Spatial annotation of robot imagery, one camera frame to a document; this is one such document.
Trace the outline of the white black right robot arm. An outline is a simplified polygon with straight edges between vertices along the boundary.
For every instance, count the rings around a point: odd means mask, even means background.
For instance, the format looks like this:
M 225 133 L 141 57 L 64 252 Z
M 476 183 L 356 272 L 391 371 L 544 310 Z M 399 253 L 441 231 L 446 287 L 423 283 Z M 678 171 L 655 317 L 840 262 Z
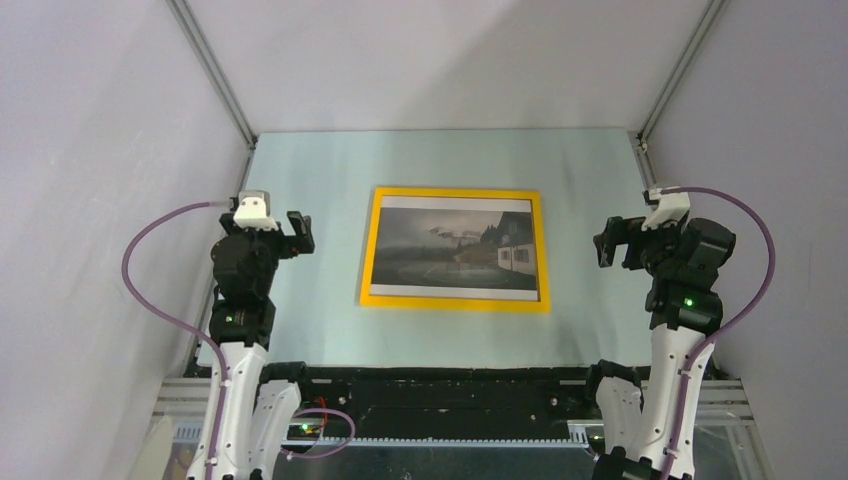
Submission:
M 651 364 L 643 381 L 633 367 L 601 360 L 581 392 L 585 411 L 602 418 L 604 450 L 595 479 L 691 479 L 700 388 L 713 349 L 705 345 L 723 320 L 713 292 L 736 236 L 702 218 L 668 220 L 645 228 L 644 218 L 613 216 L 593 243 L 600 267 L 626 247 L 623 267 L 652 279 L 645 309 L 651 315 Z

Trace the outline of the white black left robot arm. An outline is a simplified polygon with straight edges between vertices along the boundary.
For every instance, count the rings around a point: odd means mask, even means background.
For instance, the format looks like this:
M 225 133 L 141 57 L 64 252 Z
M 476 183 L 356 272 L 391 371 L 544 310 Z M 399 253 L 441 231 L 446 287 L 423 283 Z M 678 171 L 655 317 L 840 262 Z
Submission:
M 218 351 L 189 479 L 271 478 L 293 416 L 315 406 L 311 384 L 262 375 L 276 314 L 270 290 L 278 265 L 315 250 L 310 217 L 290 211 L 287 218 L 291 235 L 271 218 L 238 223 L 235 214 L 225 213 L 220 219 L 226 234 L 211 250 L 218 297 L 209 325 Z

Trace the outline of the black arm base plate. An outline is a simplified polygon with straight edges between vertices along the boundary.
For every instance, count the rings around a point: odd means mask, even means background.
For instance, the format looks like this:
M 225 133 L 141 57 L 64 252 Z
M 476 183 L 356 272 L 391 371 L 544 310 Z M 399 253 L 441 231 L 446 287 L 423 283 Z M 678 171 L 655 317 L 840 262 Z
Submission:
M 595 395 L 604 377 L 640 381 L 644 367 L 370 368 L 303 362 L 266 366 L 268 380 L 296 383 L 305 406 L 331 417 L 329 434 L 400 439 L 564 439 L 569 425 L 601 417 Z

